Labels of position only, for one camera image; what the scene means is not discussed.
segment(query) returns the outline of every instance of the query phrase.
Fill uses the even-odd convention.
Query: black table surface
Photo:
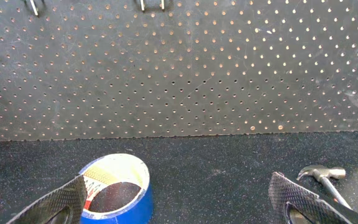
[[[87,163],[117,152],[149,167],[150,223],[274,223],[267,192],[272,172],[295,178],[311,164],[347,170],[333,183],[358,212],[358,132],[82,139],[0,142],[0,223]],[[302,184],[326,194],[312,177]]]

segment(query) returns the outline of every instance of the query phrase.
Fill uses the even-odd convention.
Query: hammer head
[[[322,165],[307,166],[301,170],[298,174],[297,180],[300,180],[305,175],[312,175],[320,182],[323,177],[333,177],[335,179],[345,178],[346,171],[342,167],[327,168]]]

